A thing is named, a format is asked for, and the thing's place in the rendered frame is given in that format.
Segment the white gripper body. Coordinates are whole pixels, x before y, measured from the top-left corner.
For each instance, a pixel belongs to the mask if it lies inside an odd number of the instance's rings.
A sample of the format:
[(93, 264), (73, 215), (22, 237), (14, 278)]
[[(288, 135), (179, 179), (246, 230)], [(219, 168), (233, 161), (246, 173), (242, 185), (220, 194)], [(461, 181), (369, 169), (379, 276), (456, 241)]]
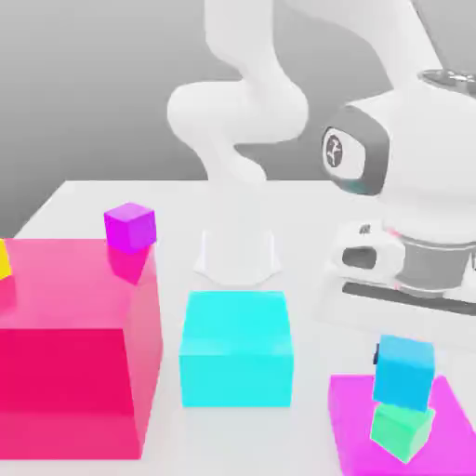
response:
[(347, 281), (331, 271), (324, 272), (316, 291), (320, 321), (476, 353), (476, 302), (415, 297)]

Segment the small blue cube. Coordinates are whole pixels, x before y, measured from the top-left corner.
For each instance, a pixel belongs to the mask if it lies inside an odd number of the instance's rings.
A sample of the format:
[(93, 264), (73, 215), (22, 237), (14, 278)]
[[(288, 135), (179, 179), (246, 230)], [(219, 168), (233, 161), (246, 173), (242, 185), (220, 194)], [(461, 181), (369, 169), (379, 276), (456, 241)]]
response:
[(435, 377), (435, 350), (430, 342), (382, 335), (378, 342), (373, 399), (425, 412)]

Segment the small green cube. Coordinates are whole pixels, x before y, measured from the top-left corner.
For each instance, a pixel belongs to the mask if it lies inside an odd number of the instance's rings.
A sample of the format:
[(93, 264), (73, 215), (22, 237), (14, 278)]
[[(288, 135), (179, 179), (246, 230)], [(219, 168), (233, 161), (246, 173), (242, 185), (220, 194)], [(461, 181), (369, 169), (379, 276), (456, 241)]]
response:
[(436, 411), (379, 403), (374, 411), (370, 439), (404, 464), (426, 445)]

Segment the small purple cube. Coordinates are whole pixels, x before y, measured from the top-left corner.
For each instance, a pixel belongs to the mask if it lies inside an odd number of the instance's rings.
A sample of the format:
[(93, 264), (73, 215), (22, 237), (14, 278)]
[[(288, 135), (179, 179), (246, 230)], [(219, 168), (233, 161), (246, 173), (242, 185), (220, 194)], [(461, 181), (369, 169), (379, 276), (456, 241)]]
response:
[(109, 246), (127, 254), (138, 252), (157, 240), (154, 211), (146, 206), (125, 203), (104, 213)]

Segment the small yellow cube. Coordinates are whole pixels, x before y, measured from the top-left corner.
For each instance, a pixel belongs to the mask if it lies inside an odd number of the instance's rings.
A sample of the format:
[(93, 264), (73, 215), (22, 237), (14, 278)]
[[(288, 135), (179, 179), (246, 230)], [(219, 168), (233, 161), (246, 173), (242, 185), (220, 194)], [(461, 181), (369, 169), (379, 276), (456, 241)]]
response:
[(6, 241), (0, 238), (0, 281), (12, 274)]

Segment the large magenta box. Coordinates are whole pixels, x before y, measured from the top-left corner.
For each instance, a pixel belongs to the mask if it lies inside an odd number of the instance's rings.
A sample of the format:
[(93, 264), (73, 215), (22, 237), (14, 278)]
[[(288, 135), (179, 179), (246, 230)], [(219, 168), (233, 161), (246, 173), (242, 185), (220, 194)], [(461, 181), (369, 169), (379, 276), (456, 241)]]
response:
[(436, 377), (427, 444), (404, 464), (370, 440), (376, 403), (371, 375), (332, 375), (327, 401), (343, 476), (476, 476), (476, 432), (446, 377)]

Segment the large cyan box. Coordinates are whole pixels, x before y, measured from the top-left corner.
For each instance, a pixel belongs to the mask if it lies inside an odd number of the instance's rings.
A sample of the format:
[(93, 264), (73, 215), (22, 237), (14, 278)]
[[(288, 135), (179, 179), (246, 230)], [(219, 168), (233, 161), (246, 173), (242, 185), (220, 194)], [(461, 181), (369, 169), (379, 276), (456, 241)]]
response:
[(294, 348), (282, 291), (192, 291), (178, 352), (185, 407), (288, 407)]

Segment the large pink box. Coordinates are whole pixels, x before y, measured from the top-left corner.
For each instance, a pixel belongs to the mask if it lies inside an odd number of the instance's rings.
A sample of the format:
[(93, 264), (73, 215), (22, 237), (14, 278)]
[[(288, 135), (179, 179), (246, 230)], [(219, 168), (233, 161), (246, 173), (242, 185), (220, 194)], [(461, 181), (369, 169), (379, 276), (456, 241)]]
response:
[(155, 254), (9, 239), (0, 281), (0, 459), (138, 459), (163, 339)]

